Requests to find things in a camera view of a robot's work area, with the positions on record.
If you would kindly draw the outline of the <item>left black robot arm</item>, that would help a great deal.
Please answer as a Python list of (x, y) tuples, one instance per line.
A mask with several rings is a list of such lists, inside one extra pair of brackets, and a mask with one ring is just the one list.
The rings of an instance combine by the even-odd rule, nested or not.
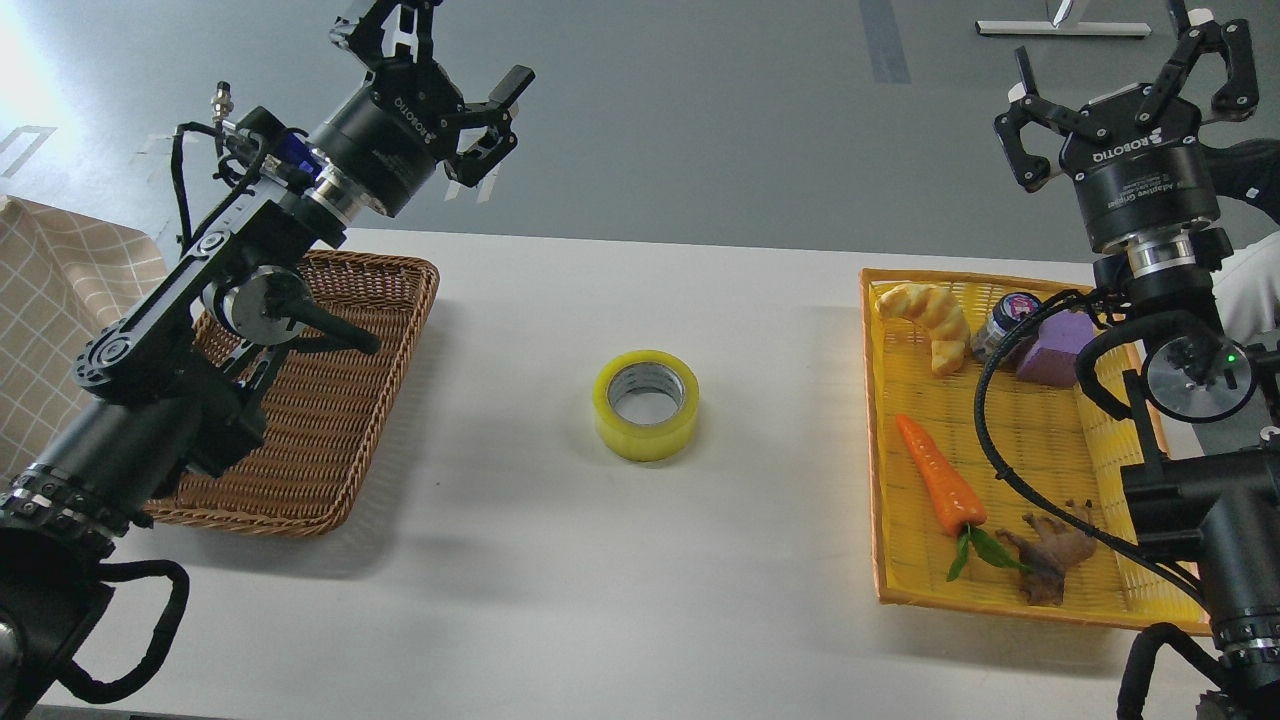
[(189, 598), (178, 562), (111, 562), (150, 528), (145, 505), (186, 471), (220, 477), (259, 448), (262, 402), (293, 354), (381, 341), (321, 307), (300, 274), (316, 243), (339, 247), (364, 210), (396, 217), (438, 168), (474, 187), (516, 147), (513, 67), (466, 102), (434, 58), (434, 1), (357, 1), (330, 41), (361, 86), (306, 133), (264, 108), (177, 128), (175, 266), (78, 354), (88, 407), (3, 487), (3, 716), (23, 719), (54, 684), (92, 705), (151, 682)]

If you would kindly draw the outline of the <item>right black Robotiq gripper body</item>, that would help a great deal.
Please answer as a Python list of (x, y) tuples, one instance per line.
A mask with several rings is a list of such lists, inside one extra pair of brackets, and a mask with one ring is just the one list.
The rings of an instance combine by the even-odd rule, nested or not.
[(1116, 254), (1139, 236), (1202, 229), (1220, 217), (1199, 145), (1201, 110), (1174, 99), (1162, 111), (1142, 104), (1151, 91), (1129, 85), (1088, 102), (1091, 122), (1059, 154), (1071, 179), (1085, 237), (1097, 254)]

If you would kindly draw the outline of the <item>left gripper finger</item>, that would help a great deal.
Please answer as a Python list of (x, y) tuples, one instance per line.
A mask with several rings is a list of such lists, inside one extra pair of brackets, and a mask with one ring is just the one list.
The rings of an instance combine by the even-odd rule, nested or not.
[(353, 1), (330, 28), (330, 44), (362, 68), (379, 94), (420, 96), (436, 68), (433, 23), (440, 1)]
[(458, 142), (454, 141), (454, 149), (444, 159), (445, 174), (451, 181), (475, 188), (515, 150), (518, 137), (512, 123), (518, 99), (535, 78), (532, 68), (513, 65), (489, 92), (485, 102), (466, 102), (460, 111), (440, 118), (440, 137), (457, 135), (462, 129), (483, 131), (465, 150), (458, 150)]

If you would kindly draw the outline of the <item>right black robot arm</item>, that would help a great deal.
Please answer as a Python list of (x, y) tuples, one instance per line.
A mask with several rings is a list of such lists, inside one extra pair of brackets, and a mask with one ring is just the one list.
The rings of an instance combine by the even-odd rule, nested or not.
[[(1202, 142), (1206, 123), (1243, 122), (1260, 90), (1251, 28), (1170, 1), (1176, 45), (1151, 82), (1078, 109), (1046, 99), (1024, 49), (1009, 109), (995, 119), (1018, 183), (1056, 176), (1075, 190), (1097, 254), (1094, 288), (1066, 290), (1016, 325), (986, 360), (974, 427), (995, 475), (1050, 516), (1169, 582), (1204, 611), (1213, 650), (1170, 623), (1132, 644), (1120, 719), (1143, 716), (1158, 652), (1172, 648), (1211, 684), (1199, 719), (1277, 716), (1277, 350), (1222, 324), (1211, 275), (1231, 255), (1222, 197), (1277, 217), (1277, 142)], [(1050, 318), (1083, 310), (1098, 334), (1075, 363), (1079, 389), (1130, 421), (1138, 462), (1120, 470), (1134, 539), (1073, 518), (1023, 480), (986, 418), (989, 383), (1014, 345)]]

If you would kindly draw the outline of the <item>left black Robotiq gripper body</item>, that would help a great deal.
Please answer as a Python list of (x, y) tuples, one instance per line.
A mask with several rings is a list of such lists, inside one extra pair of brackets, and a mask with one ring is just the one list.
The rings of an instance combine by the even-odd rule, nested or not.
[(311, 145), (360, 184), (370, 206), (394, 218), (457, 147), (440, 118), (460, 111), (462, 95), (447, 72), (429, 65), (369, 70), (351, 97), (311, 135)]

